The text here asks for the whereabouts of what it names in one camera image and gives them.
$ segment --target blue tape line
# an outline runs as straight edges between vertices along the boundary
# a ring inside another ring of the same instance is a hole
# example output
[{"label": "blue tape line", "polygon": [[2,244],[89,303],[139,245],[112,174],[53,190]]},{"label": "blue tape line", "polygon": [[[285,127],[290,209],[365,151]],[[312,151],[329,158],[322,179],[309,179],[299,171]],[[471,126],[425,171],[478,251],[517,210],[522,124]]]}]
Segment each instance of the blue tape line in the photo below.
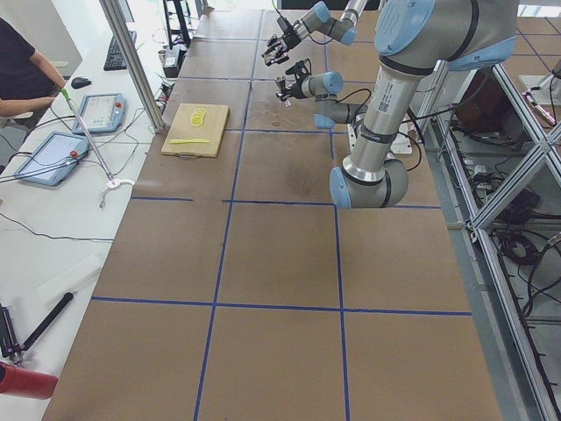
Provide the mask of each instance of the blue tape line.
[{"label": "blue tape line", "polygon": [[176,79],[193,81],[244,81],[249,82],[249,77],[216,77],[216,76],[179,76]]},{"label": "blue tape line", "polygon": [[114,296],[92,296],[92,301],[110,303],[135,303],[135,304],[159,304],[159,305],[185,305],[212,308],[232,308],[248,310],[291,310],[291,311],[323,311],[329,313],[358,313],[358,314],[395,314],[408,316],[446,316],[446,317],[470,317],[470,311],[440,311],[440,310],[394,310],[394,309],[349,309],[337,307],[306,306],[306,305],[282,305],[282,304],[249,304],[249,303],[211,303],[204,301],[181,301],[181,300],[154,300],[147,298],[122,298]]},{"label": "blue tape line", "polygon": [[335,159],[335,142],[333,141],[333,131],[330,130],[330,154],[331,159]]},{"label": "blue tape line", "polygon": [[442,209],[442,206],[436,204],[395,204],[392,207],[402,209]]},{"label": "blue tape line", "polygon": [[224,203],[241,203],[241,204],[287,204],[293,206],[333,206],[333,203],[327,202],[282,202],[274,200],[223,200]]},{"label": "blue tape line", "polygon": [[555,29],[555,30],[557,31],[557,33],[561,34],[561,31],[559,31],[559,30],[557,29],[557,27],[553,24],[553,22],[550,21],[549,18],[545,18],[545,20],[547,20],[547,21],[549,22],[549,24],[553,27],[553,29]]},{"label": "blue tape line", "polygon": [[542,56],[541,56],[540,54],[537,53],[536,49],[530,44],[530,42],[528,41],[528,39],[526,38],[526,36],[525,36],[523,33],[521,33],[520,36],[523,37],[524,40],[528,43],[529,47],[530,47],[530,48],[532,49],[532,51],[536,54],[537,58],[540,59],[540,61],[542,62],[542,64],[545,66],[545,68],[548,68],[546,62],[543,61]]},{"label": "blue tape line", "polygon": [[92,301],[103,301],[109,303],[135,303],[135,304],[165,304],[165,305],[188,305],[210,307],[212,303],[202,301],[181,301],[181,300],[151,300],[147,298],[116,298],[113,296],[92,296]]},{"label": "blue tape line", "polygon": [[341,263],[341,241],[339,236],[339,212],[337,206],[333,206],[333,217],[335,219],[335,246],[337,255],[337,280],[339,287],[339,323],[341,324],[341,358],[343,362],[343,386],[344,386],[344,414],[345,421],[351,421],[351,398],[349,394],[349,372],[347,365],[347,336],[344,324],[344,289],[343,289],[343,265]]},{"label": "blue tape line", "polygon": [[246,129],[248,133],[299,133],[299,134],[327,134],[325,130],[275,130],[275,129]]},{"label": "blue tape line", "polygon": [[194,202],[193,199],[186,197],[156,197],[156,196],[131,196],[131,200],[168,200],[175,202]]}]

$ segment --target wooden cutting board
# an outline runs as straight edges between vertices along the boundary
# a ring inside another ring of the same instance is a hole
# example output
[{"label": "wooden cutting board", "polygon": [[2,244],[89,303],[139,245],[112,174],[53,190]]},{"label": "wooden cutting board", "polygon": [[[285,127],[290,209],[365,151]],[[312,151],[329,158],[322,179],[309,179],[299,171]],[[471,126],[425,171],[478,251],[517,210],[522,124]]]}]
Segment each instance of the wooden cutting board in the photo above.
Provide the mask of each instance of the wooden cutting board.
[{"label": "wooden cutting board", "polygon": [[[197,109],[205,112],[202,125],[191,124],[191,116]],[[194,155],[216,158],[224,127],[228,119],[228,105],[208,103],[182,103],[169,128],[161,152],[164,155]],[[173,145],[173,139],[207,139],[209,143],[181,143]]]}]

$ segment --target keyboard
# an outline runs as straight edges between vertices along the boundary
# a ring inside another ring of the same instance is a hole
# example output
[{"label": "keyboard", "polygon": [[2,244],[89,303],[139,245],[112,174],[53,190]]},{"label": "keyboard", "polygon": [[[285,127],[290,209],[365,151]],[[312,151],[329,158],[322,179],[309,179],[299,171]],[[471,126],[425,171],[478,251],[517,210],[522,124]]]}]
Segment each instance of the keyboard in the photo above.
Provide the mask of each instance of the keyboard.
[{"label": "keyboard", "polygon": [[[134,44],[137,40],[137,33],[136,31],[129,31],[129,34]],[[119,48],[119,44],[113,36],[109,43],[109,48],[107,49],[107,57],[105,58],[103,70],[123,70],[124,68],[126,68],[126,63],[124,62],[123,52],[121,52],[121,48]]]}]

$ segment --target metal shelf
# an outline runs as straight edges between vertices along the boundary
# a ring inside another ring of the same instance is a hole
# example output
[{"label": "metal shelf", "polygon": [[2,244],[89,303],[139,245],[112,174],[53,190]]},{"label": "metal shelf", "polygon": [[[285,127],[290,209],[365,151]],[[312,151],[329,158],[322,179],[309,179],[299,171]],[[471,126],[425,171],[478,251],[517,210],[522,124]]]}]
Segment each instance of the metal shelf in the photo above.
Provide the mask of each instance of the metal shelf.
[{"label": "metal shelf", "polygon": [[[549,340],[549,334],[551,330],[555,330],[557,337],[561,337],[561,325],[558,323],[558,318],[561,314],[545,315],[544,317],[537,318],[535,322],[531,321],[532,327],[539,325],[541,330],[539,330],[538,334],[530,334],[528,323],[523,322],[520,304],[515,298],[513,284],[504,275],[496,245],[487,232],[487,229],[490,229],[491,224],[512,200],[515,199],[523,189],[529,186],[536,178],[538,172],[549,171],[561,191],[561,158],[556,149],[556,145],[561,141],[561,125],[557,125],[557,127],[552,129],[549,133],[546,133],[536,119],[536,116],[526,105],[522,96],[517,92],[504,68],[502,66],[496,66],[493,69],[492,76],[496,78],[506,93],[531,137],[532,143],[530,143],[528,152],[521,157],[520,162],[515,166],[512,172],[510,172],[508,177],[506,177],[505,181],[501,183],[500,187],[481,207],[478,206],[473,196],[472,186],[464,171],[462,157],[458,153],[453,139],[448,135],[450,113],[438,116],[436,124],[431,126],[430,129],[433,131],[436,138],[440,139],[443,150],[450,156],[455,177],[458,180],[459,188],[469,212],[466,226],[471,230],[472,241],[480,244],[481,250],[485,256],[486,265],[489,268],[494,286],[501,301],[502,311],[508,321],[509,330],[512,333],[517,351],[520,354],[540,413],[542,414],[543,420],[554,421],[559,419],[557,405],[561,406],[561,397],[558,396],[556,399],[548,384],[548,373],[553,373],[557,376],[556,373],[558,374],[561,372],[561,363],[559,363],[558,359],[551,358],[542,363],[541,358],[536,356],[538,348],[543,350],[551,349],[552,346],[557,346],[558,342]],[[435,85],[445,85],[446,78],[447,69],[445,67],[439,68],[434,78]],[[446,101],[437,96],[438,94],[435,93],[434,97],[425,100],[421,115],[435,111],[439,103],[450,102],[449,100]]]}]

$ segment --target person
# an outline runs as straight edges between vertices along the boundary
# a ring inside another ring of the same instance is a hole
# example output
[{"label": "person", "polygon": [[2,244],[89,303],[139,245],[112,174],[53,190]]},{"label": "person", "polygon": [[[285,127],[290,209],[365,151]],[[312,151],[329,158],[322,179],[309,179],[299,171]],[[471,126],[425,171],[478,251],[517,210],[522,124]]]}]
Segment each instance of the person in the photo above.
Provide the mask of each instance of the person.
[{"label": "person", "polygon": [[0,117],[45,111],[66,81],[55,66],[0,18]]}]

